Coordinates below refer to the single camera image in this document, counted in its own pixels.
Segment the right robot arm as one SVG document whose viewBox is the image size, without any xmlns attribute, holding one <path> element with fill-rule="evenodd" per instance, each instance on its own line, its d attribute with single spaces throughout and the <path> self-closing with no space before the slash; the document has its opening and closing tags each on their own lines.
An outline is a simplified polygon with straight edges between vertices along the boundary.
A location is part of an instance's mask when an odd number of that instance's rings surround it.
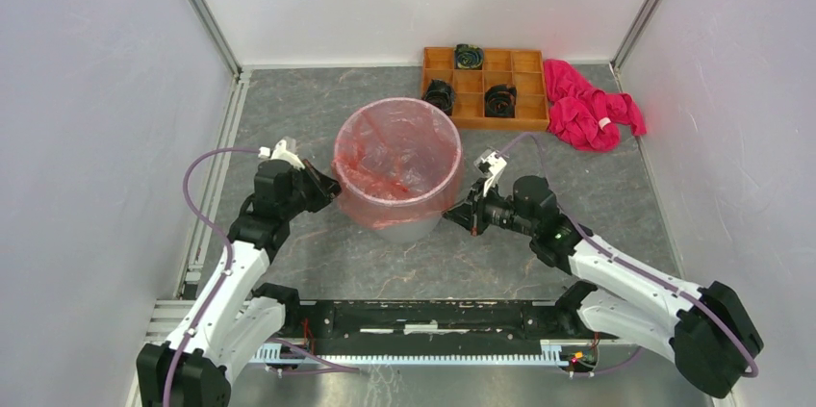
<svg viewBox="0 0 816 407">
<path fill-rule="evenodd" d="M 557 309 L 563 335 L 591 330 L 635 343 L 716 398 L 758 376 L 764 343 L 733 288 L 689 282 L 624 254 L 567 215 L 546 178 L 521 177 L 506 197 L 480 178 L 444 217 L 474 236 L 491 226 L 526 235 L 539 261 L 588 285 L 585 296 Z"/>
</svg>

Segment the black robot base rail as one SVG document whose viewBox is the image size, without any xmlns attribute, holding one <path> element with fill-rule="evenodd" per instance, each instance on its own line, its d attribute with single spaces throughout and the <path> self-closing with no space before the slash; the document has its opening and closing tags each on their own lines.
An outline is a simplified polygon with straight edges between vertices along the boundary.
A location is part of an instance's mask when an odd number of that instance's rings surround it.
<svg viewBox="0 0 816 407">
<path fill-rule="evenodd" d="M 284 324 L 271 335 L 323 358 L 510 361 L 540 356 L 550 342 L 591 341 L 597 334 L 581 322 L 577 310 L 580 300 L 596 290 L 579 281 L 555 301 L 306 301 L 289 293 Z"/>
</svg>

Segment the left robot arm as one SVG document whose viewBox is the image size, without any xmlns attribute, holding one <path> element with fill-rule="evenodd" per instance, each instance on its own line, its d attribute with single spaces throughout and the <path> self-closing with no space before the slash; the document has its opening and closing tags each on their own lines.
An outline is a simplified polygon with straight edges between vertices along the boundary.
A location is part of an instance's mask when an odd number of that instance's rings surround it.
<svg viewBox="0 0 816 407">
<path fill-rule="evenodd" d="M 254 190 L 226 236 L 216 270 L 161 344 L 148 343 L 136 365 L 144 406 L 226 406 L 245 366 L 274 333 L 301 327 L 295 289 L 256 283 L 298 215 L 317 213 L 341 193 L 335 179 L 297 157 L 259 163 Z"/>
</svg>

